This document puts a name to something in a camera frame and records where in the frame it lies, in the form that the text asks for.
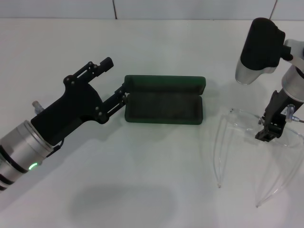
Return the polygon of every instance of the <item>green led light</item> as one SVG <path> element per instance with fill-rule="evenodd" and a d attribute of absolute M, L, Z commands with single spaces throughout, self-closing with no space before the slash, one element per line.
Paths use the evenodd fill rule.
<path fill-rule="evenodd" d="M 29 167 L 29 170 L 33 169 L 36 165 L 38 165 L 38 163 L 34 163 Z"/>

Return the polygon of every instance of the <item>black band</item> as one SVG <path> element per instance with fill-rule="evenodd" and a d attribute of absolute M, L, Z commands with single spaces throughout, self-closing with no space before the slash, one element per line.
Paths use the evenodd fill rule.
<path fill-rule="evenodd" d="M 19 166 L 12 158 L 6 153 L 6 151 L 3 149 L 3 147 L 0 145 L 0 154 L 4 157 L 5 160 L 9 162 L 9 164 L 12 165 L 16 170 L 18 170 L 21 173 L 27 173 L 28 171 Z"/>
<path fill-rule="evenodd" d="M 0 186 L 0 191 L 4 191 L 5 189 L 7 188 Z"/>
<path fill-rule="evenodd" d="M 10 181 L 7 178 L 5 178 L 2 174 L 0 174 L 0 181 L 2 181 L 5 184 L 8 184 L 8 185 L 11 185 L 14 183 L 13 181 Z"/>

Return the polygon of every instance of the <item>white table surface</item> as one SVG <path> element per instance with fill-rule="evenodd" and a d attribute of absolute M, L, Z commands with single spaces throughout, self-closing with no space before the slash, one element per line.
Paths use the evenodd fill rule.
<path fill-rule="evenodd" d="M 104 125 L 83 124 L 60 151 L 1 193 L 0 227 L 303 227 L 303 166 L 287 189 L 258 209 L 249 180 L 216 187 L 210 154 L 222 108 L 262 115 L 289 68 L 281 61 L 251 85 L 235 81 L 250 24 L 0 19 L 0 137 L 34 117 L 32 101 L 47 107 L 57 100 L 63 78 L 89 61 L 114 62 L 91 82 L 102 99 L 128 74 L 207 80 L 202 125 L 127 123 L 124 109 Z M 304 40 L 304 22 L 276 24 L 286 38 Z M 297 116 L 304 118 L 304 108 Z M 304 133 L 304 125 L 291 126 Z"/>

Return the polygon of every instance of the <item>robotic arm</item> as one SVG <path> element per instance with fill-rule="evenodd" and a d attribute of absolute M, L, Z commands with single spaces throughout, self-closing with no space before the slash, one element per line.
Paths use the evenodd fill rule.
<path fill-rule="evenodd" d="M 104 124 L 125 105 L 124 86 L 103 102 L 89 85 L 92 79 L 113 66 L 108 57 L 99 66 L 89 62 L 67 76 L 63 80 L 66 90 L 61 98 L 45 110 L 36 109 L 36 117 L 24 121 L 0 139 L 0 192 L 59 150 L 64 138 L 81 124 L 89 120 Z"/>
<path fill-rule="evenodd" d="M 265 142 L 280 138 L 286 122 L 299 122 L 293 114 L 304 103 L 304 42 L 284 40 L 285 33 L 271 20 L 253 20 L 236 68 L 236 80 L 249 85 L 261 74 L 273 73 L 280 58 L 292 64 L 282 78 L 281 91 L 273 92 L 265 109 L 264 129 L 256 134 Z"/>

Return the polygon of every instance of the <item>cable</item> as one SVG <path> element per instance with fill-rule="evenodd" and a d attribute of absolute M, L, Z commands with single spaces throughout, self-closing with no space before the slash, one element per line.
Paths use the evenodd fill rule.
<path fill-rule="evenodd" d="M 48 158 L 49 156 L 51 156 L 53 153 L 55 153 L 56 151 L 60 150 L 64 142 L 65 142 L 65 140 L 63 139 L 63 140 L 61 141 L 60 145 L 54 146 L 54 150 L 47 156 L 47 158 Z"/>

